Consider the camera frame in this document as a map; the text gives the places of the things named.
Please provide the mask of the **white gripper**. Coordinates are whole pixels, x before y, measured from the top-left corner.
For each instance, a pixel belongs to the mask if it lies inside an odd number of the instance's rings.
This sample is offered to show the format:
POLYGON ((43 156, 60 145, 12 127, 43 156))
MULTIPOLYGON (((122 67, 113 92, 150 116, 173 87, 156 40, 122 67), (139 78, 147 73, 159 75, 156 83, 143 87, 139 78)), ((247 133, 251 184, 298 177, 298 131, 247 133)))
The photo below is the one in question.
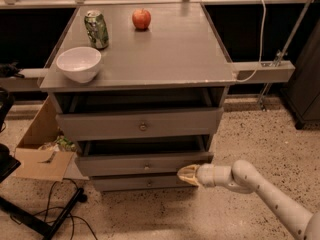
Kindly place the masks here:
POLYGON ((178 170, 177 176, 193 186, 226 187, 232 182, 230 166, 216 166, 214 164, 197 164, 185 166, 178 170))

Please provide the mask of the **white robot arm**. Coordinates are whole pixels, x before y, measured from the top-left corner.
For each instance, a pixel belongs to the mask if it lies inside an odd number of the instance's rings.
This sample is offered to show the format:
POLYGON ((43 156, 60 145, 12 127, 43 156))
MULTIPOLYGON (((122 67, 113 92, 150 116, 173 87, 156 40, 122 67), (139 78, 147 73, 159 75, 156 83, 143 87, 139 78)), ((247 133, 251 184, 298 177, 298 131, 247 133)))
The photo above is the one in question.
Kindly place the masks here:
POLYGON ((177 176, 197 187, 256 193, 295 240, 320 240, 320 213, 311 213, 284 194, 246 160, 237 160, 231 166, 192 164, 179 169, 177 176))

